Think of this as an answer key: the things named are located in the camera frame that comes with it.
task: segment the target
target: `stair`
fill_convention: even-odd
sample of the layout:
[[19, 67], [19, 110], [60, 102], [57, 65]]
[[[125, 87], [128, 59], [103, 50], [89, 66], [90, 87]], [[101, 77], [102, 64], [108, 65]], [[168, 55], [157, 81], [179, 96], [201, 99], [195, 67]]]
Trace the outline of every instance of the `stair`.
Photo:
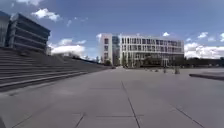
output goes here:
[[108, 69], [81, 60], [0, 48], [0, 92]]

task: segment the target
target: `paved plaza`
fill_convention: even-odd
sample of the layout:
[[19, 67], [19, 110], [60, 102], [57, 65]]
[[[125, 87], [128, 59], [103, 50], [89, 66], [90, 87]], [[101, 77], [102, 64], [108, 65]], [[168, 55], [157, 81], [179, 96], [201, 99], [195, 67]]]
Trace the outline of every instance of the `paved plaza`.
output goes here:
[[209, 71], [224, 72], [118, 68], [0, 93], [0, 117], [6, 128], [223, 128], [224, 82], [189, 76]]

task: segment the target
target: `bush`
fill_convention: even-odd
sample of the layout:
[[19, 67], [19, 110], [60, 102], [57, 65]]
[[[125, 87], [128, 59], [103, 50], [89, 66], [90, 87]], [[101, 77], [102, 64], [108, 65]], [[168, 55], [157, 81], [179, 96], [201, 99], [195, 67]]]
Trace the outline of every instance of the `bush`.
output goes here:
[[111, 64], [111, 62], [110, 62], [109, 60], [106, 60], [106, 61], [104, 62], [104, 65], [105, 65], [105, 66], [111, 66], [112, 64]]

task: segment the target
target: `sky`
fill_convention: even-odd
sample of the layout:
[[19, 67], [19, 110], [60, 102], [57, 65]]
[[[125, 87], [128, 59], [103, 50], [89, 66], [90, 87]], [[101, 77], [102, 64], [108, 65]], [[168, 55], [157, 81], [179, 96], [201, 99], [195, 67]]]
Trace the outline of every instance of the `sky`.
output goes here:
[[186, 57], [224, 56], [223, 0], [0, 0], [51, 30], [54, 52], [99, 55], [101, 33], [183, 40]]

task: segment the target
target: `building facade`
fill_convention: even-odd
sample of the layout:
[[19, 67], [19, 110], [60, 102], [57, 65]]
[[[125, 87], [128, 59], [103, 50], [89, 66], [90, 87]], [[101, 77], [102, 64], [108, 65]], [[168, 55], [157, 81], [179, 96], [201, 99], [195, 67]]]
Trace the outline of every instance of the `building facade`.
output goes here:
[[7, 46], [46, 53], [50, 30], [21, 14], [12, 16]]
[[140, 35], [102, 34], [100, 53], [103, 62], [109, 60], [113, 65], [119, 65], [125, 61], [129, 66], [135, 67], [143, 65], [143, 61], [148, 58], [159, 59], [161, 65], [167, 66], [184, 57], [184, 42]]
[[10, 16], [0, 11], [0, 47], [5, 47]]

